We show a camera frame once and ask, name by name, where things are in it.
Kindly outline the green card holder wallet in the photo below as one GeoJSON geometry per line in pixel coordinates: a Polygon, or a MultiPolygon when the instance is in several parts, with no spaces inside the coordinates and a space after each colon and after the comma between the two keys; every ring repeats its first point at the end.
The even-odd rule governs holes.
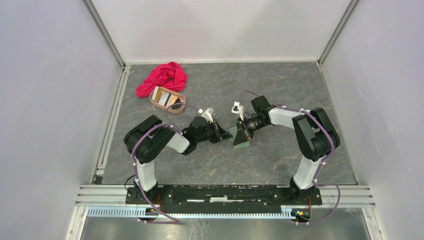
{"type": "Polygon", "coordinates": [[[233,144],[233,148],[234,149],[241,149],[241,148],[246,148],[246,147],[249,147],[250,146],[250,142],[249,141],[244,141],[244,142],[239,143],[239,144],[234,144],[234,141],[236,139],[236,134],[237,134],[237,127],[236,126],[231,127],[229,129],[229,133],[231,134],[230,142],[233,144]]]}

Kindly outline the pink oval card tray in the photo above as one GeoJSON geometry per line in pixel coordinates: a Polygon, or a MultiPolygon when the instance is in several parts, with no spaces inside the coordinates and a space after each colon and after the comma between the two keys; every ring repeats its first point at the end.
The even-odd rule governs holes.
{"type": "Polygon", "coordinates": [[[156,86],[149,95],[150,102],[172,114],[179,114],[185,108],[186,97],[167,88],[156,86]]]}

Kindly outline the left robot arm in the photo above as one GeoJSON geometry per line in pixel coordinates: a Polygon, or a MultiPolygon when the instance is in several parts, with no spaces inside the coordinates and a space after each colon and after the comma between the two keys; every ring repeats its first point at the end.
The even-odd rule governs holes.
{"type": "Polygon", "coordinates": [[[216,119],[209,121],[196,116],[188,127],[178,133],[174,127],[165,124],[156,115],[131,129],[123,142],[130,153],[135,180],[133,182],[138,197],[145,204],[153,203],[157,198],[158,182],[155,176],[155,159],[164,148],[170,148],[181,155],[189,155],[199,143],[219,143],[231,139],[232,135],[224,130],[216,119]]]}

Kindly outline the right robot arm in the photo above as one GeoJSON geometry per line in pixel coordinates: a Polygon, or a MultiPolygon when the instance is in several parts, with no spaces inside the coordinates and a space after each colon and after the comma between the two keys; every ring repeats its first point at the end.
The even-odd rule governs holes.
{"type": "Polygon", "coordinates": [[[317,177],[327,158],[340,145],[340,137],[323,108],[312,110],[293,109],[270,104],[261,95],[251,101],[255,111],[251,117],[244,116],[244,108],[235,101],[231,109],[238,114],[233,145],[239,147],[253,139],[255,131],[266,126],[283,126],[293,129],[301,152],[297,172],[288,187],[289,199],[302,204],[316,189],[317,177]]]}

